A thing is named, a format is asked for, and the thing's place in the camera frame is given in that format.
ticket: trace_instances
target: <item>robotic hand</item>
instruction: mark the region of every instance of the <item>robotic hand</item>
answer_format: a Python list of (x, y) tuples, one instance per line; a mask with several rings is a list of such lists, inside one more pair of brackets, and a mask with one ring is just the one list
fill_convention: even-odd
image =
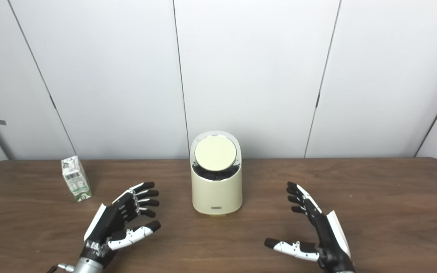
[(267, 238), (265, 246), (299, 259), (317, 261), (326, 273), (354, 273), (350, 249), (335, 211), (325, 216), (309, 193), (293, 182), (288, 182), (286, 191), (292, 195), (288, 196), (288, 200), (298, 204), (292, 206), (291, 210), (308, 216), (316, 229), (319, 245), (315, 247), (310, 242), (293, 243)]
[(140, 215), (155, 217), (156, 213), (145, 206), (159, 206), (157, 200), (149, 197), (158, 196), (154, 182), (144, 182), (129, 188), (110, 206), (101, 204), (83, 237), (84, 247), (80, 253), (77, 266), (58, 264), (57, 268), (74, 273), (101, 273), (112, 261), (118, 249), (142, 240), (161, 227), (159, 221), (152, 221), (144, 226), (124, 229), (126, 223)]

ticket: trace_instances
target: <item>black fingertip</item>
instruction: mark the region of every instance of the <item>black fingertip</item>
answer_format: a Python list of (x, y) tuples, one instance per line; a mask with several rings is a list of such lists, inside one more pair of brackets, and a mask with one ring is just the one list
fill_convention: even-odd
[(280, 243), (280, 242), (281, 242), (280, 240), (276, 240), (276, 239), (273, 239), (273, 238), (267, 238), (267, 239), (264, 241), (264, 245), (265, 245), (266, 247), (269, 247), (269, 248), (274, 249), (274, 247), (275, 247), (278, 243)]
[(156, 230), (161, 228), (161, 223), (159, 221), (152, 221), (151, 223), (147, 223), (144, 226), (155, 232)]
[(296, 196), (288, 195), (288, 201), (299, 204), (300, 200)]
[(292, 195), (298, 195), (298, 191), (293, 190), (291, 188), (286, 188), (286, 192), (288, 192), (289, 194), (292, 194)]
[(291, 182), (291, 181), (288, 181), (288, 187), (289, 187), (289, 188), (297, 188), (296, 186), (297, 186), (296, 183), (293, 183), (293, 182)]
[(139, 212), (142, 215), (146, 215), (146, 216), (151, 217), (151, 218), (156, 217), (156, 212), (149, 210), (149, 209), (141, 209), (141, 210), (139, 210)]
[(153, 181), (144, 182), (141, 189), (142, 190), (147, 190), (148, 188), (154, 188), (154, 182)]
[(148, 190), (146, 194), (144, 194), (145, 197), (157, 197), (159, 195), (159, 191), (157, 190)]
[(292, 206), (291, 210), (293, 212), (297, 212), (297, 213), (305, 213), (305, 210), (300, 206)]
[(149, 199), (148, 202), (149, 202), (148, 203), (149, 206), (159, 206), (159, 201), (158, 200)]

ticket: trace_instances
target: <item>brown table surface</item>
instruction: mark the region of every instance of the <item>brown table surface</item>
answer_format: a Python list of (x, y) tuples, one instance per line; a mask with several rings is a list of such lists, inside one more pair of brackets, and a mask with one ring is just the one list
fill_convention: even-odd
[[(100, 203), (156, 182), (162, 228), (119, 251), (114, 273), (321, 272), (314, 262), (264, 247), (266, 237), (317, 242), (290, 211), (286, 182), (324, 212), (335, 209), (359, 273), (437, 272), (437, 160), (432, 158), (244, 160), (242, 208), (196, 212), (187, 160), (83, 160), (94, 196), (75, 202), (59, 161), (0, 162), (0, 272), (45, 273), (75, 264)], [(139, 217), (132, 225), (151, 221)]]

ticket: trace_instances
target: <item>white backdrop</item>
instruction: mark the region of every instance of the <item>white backdrop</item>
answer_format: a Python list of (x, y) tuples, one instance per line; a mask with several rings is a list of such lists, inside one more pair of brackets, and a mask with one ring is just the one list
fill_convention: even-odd
[(13, 159), (186, 158), (208, 130), (245, 158), (411, 157), (437, 114), (435, 1), (10, 2)]
[(0, 0), (0, 142), (17, 159), (74, 154), (6, 0)]
[(307, 157), (412, 157), (436, 114), (437, 1), (342, 1)]
[(338, 1), (176, 1), (190, 142), (224, 130), (250, 157), (303, 157)]

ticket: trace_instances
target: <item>robotic finger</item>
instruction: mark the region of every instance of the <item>robotic finger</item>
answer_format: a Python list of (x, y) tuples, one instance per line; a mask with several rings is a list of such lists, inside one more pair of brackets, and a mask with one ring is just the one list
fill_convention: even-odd
[(284, 254), (294, 256), (308, 261), (318, 261), (319, 253), (314, 247), (316, 244), (310, 242), (288, 242), (267, 238), (264, 241), (266, 247), (272, 248)]
[(121, 230), (113, 233), (107, 244), (110, 249), (118, 250), (144, 239), (156, 232), (159, 228), (161, 228), (161, 223), (159, 223), (159, 221), (152, 221), (144, 226)]

